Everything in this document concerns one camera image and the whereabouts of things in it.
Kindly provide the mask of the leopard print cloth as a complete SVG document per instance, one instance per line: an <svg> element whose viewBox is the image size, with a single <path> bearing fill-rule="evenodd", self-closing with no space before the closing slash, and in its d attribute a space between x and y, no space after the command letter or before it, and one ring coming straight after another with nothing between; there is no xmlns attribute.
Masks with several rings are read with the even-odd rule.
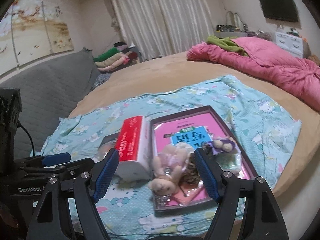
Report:
<svg viewBox="0 0 320 240"><path fill-rule="evenodd" d="M198 185L201 180L194 161L194 153L191 153L186 161L181 181L190 185Z"/></svg>

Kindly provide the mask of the purple plush toy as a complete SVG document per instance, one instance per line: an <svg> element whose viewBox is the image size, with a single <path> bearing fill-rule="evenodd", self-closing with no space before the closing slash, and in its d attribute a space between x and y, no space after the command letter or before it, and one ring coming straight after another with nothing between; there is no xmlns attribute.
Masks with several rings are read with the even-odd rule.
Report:
<svg viewBox="0 0 320 240"><path fill-rule="evenodd" d="M217 137L207 144L212 148L213 155L219 154L238 154L239 147L232 137Z"/></svg>

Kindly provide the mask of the pink plush doll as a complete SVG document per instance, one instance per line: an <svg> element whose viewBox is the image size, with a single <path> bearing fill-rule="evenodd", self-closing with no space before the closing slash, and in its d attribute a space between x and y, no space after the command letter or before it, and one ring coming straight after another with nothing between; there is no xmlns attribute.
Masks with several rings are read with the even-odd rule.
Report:
<svg viewBox="0 0 320 240"><path fill-rule="evenodd" d="M149 189L160 197L176 194L193 151L186 142L165 145L152 159L154 178L148 184Z"/></svg>

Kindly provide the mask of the white floral cloth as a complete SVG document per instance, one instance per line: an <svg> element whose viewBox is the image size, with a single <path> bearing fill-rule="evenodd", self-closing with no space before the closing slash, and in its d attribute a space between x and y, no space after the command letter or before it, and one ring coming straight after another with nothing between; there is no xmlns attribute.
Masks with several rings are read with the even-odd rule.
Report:
<svg viewBox="0 0 320 240"><path fill-rule="evenodd" d="M241 171L242 157L240 153L219 153L216 161L224 171L238 174Z"/></svg>

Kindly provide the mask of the bagged beige plush toy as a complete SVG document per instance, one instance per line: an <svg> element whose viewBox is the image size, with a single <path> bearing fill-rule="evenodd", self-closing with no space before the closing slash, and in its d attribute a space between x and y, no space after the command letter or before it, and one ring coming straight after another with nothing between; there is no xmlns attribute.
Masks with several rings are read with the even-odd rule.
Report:
<svg viewBox="0 0 320 240"><path fill-rule="evenodd" d="M114 142L106 142L103 145L99 146L97 154L95 155L95 161L102 161L104 157L108 154L111 148L114 148Z"/></svg>

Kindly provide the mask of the orange pink packet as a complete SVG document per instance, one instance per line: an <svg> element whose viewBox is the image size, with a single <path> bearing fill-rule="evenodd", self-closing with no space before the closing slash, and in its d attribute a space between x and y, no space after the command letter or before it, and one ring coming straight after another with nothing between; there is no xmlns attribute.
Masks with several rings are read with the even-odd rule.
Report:
<svg viewBox="0 0 320 240"><path fill-rule="evenodd" d="M183 182L180 184L179 191L173 194L172 197L180 205L189 205L207 198L207 194L202 181L198 184Z"/></svg>

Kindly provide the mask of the red white tissue pack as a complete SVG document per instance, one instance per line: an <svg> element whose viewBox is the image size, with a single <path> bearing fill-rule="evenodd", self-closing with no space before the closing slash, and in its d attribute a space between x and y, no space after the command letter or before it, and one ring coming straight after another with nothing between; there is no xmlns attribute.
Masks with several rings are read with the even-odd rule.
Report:
<svg viewBox="0 0 320 240"><path fill-rule="evenodd" d="M119 152L116 175L125 182L149 180L150 145L150 122L142 115L125 119L116 142Z"/></svg>

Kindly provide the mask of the teal cartoon blanket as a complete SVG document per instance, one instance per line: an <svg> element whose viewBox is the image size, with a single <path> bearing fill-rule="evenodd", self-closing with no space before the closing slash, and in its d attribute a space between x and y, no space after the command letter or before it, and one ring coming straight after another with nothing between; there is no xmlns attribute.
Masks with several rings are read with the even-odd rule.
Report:
<svg viewBox="0 0 320 240"><path fill-rule="evenodd" d="M170 92L142 94L61 119L42 146L41 155L67 152L72 160L95 158L107 135L123 121L142 115L147 120L210 106L245 150L255 170L271 187L293 154L302 123L266 94L225 75ZM156 216L152 193L144 181L126 183L114 176L105 197L97 203L101 220L112 239L149 239L156 236L197 236L206 232L216 206Z"/></svg>

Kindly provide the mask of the stack of folded blankets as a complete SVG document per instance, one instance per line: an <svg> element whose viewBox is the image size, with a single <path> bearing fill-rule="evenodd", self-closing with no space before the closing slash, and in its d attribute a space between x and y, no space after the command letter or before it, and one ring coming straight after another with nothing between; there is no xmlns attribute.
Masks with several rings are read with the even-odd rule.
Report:
<svg viewBox="0 0 320 240"><path fill-rule="evenodd" d="M116 42L111 49L93 58L101 73L112 73L141 62L136 47L130 48L125 42Z"/></svg>

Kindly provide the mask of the pink quilt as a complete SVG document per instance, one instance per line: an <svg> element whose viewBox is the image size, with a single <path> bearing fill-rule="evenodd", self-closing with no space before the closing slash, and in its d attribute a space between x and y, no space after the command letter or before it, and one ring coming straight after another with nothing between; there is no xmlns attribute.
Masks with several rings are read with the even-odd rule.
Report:
<svg viewBox="0 0 320 240"><path fill-rule="evenodd" d="M231 38L248 56L199 43L187 52L190 61L210 61L265 80L299 98L319 112L319 65L298 58L271 41L257 37Z"/></svg>

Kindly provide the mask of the green garment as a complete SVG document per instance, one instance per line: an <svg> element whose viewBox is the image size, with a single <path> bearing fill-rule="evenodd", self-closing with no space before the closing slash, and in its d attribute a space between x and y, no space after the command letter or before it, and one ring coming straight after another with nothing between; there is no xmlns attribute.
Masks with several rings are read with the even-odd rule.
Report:
<svg viewBox="0 0 320 240"><path fill-rule="evenodd" d="M225 51L238 53L241 56L248 56L245 50L232 41L231 38L232 37L219 38L215 35L210 35L206 42L207 44L214 44Z"/></svg>

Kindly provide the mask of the cluttered desk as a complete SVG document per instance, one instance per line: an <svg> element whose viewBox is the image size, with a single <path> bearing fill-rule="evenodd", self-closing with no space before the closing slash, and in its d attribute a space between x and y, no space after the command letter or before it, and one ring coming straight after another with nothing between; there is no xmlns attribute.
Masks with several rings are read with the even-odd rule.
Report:
<svg viewBox="0 0 320 240"><path fill-rule="evenodd" d="M216 25L215 36L225 37L258 37L268 41L273 41L274 34L262 30L251 31L248 25L243 22L237 12L226 12L225 24Z"/></svg>

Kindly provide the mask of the white drawer cabinet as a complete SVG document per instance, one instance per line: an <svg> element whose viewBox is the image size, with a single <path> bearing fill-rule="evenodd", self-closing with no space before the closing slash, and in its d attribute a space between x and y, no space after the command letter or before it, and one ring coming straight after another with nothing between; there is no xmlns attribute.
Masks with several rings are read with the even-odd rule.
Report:
<svg viewBox="0 0 320 240"><path fill-rule="evenodd" d="M291 55L295 57L303 58L303 40L300 37L276 31L275 41L281 49L288 51Z"/></svg>

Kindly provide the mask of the white curtain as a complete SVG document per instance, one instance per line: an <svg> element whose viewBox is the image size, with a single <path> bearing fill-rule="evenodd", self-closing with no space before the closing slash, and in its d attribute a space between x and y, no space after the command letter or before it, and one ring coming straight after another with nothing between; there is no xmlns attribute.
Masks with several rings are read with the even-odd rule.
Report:
<svg viewBox="0 0 320 240"><path fill-rule="evenodd" d="M181 53L222 22L220 0L111 0L122 38L145 59Z"/></svg>

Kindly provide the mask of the wall painting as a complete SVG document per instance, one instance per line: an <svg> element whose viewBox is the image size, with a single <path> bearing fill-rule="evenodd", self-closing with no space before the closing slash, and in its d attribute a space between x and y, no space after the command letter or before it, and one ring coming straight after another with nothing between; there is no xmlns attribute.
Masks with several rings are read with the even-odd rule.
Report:
<svg viewBox="0 0 320 240"><path fill-rule="evenodd" d="M15 0L1 20L1 75L73 49L63 11L54 3Z"/></svg>

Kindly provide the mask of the black wall television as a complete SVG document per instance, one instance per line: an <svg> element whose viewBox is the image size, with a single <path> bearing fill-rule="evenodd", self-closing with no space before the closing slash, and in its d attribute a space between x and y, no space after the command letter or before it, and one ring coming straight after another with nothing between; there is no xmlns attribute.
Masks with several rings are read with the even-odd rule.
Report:
<svg viewBox="0 0 320 240"><path fill-rule="evenodd" d="M298 22L298 10L294 0L259 0L263 15L272 20Z"/></svg>

